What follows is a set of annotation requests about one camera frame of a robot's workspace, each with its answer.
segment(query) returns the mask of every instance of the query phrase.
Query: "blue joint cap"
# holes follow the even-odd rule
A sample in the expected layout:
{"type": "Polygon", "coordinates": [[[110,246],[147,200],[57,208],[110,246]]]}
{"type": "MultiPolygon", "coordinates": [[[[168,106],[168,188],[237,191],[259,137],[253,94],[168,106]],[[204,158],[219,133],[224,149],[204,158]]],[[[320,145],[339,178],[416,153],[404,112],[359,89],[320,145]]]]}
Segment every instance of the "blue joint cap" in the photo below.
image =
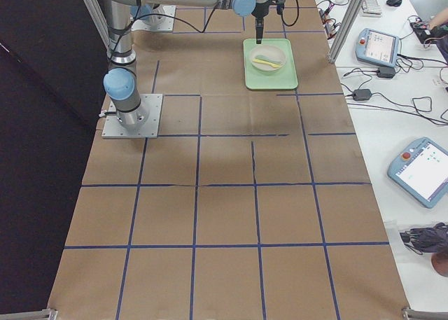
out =
{"type": "MultiPolygon", "coordinates": [[[[135,14],[137,13],[138,9],[139,9],[138,6],[131,6],[131,14],[132,14],[133,18],[135,18],[135,14]]],[[[153,12],[153,9],[151,8],[151,6],[149,6],[148,4],[142,5],[142,6],[140,6],[140,11],[139,11],[139,14],[137,15],[137,17],[139,17],[140,15],[147,15],[152,12],[153,12]]],[[[149,18],[151,18],[150,15],[148,17],[144,17],[139,20],[148,21],[149,18]]]]}
{"type": "Polygon", "coordinates": [[[135,89],[132,74],[123,68],[110,70],[103,79],[104,89],[112,100],[122,101],[129,98],[135,89]]]}
{"type": "Polygon", "coordinates": [[[256,0],[232,0],[232,8],[240,17],[246,17],[255,9],[256,0]]]}

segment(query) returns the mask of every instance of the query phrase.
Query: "yellow object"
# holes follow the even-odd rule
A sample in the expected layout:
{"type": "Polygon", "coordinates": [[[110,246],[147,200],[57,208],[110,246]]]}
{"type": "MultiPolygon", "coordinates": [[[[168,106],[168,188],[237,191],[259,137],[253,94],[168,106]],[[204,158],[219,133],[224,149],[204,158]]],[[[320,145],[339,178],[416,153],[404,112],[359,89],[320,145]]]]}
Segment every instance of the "yellow object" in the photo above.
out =
{"type": "Polygon", "coordinates": [[[282,64],[272,63],[272,62],[265,61],[265,60],[252,59],[252,61],[255,63],[267,64],[267,65],[271,66],[272,68],[281,68],[282,67],[282,64]]]}

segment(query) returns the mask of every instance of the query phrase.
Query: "black wall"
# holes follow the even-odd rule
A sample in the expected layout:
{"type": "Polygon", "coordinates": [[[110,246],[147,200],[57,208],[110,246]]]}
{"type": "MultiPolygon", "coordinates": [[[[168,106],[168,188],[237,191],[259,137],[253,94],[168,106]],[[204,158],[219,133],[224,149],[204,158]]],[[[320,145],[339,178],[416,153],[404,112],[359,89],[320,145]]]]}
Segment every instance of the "black wall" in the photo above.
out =
{"type": "Polygon", "coordinates": [[[0,0],[0,314],[46,308],[104,98],[83,0],[0,0]]]}

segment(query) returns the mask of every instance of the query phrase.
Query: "brown round object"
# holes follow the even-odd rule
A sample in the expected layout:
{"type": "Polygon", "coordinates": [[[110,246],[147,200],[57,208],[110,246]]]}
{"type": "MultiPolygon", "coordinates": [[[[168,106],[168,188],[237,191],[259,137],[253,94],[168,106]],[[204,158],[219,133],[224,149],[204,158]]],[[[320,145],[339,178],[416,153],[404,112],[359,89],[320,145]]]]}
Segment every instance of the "brown round object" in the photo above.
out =
{"type": "Polygon", "coordinates": [[[434,253],[431,256],[431,263],[438,274],[448,277],[448,249],[434,253]]]}

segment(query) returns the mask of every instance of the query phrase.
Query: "metal base plate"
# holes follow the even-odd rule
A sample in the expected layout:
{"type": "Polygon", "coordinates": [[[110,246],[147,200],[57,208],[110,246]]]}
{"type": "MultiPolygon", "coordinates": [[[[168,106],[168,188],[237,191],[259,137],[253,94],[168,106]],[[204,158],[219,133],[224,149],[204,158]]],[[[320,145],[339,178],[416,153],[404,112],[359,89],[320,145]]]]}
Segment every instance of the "metal base plate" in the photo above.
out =
{"type": "MultiPolygon", "coordinates": [[[[163,10],[166,15],[170,15],[172,17],[176,14],[176,5],[162,5],[163,10]]],[[[174,19],[165,18],[164,21],[158,25],[149,26],[145,24],[141,20],[137,20],[132,25],[133,31],[148,31],[148,32],[157,32],[157,33],[168,33],[172,32],[174,28],[174,19]]]]}
{"type": "MultiPolygon", "coordinates": [[[[130,130],[123,127],[118,118],[107,116],[104,123],[102,137],[105,139],[128,139],[128,138],[157,138],[159,133],[160,113],[162,112],[163,95],[162,94],[141,94],[141,101],[145,103],[147,109],[150,109],[149,117],[146,122],[130,130]]],[[[116,111],[111,102],[108,111],[116,111]]]]}

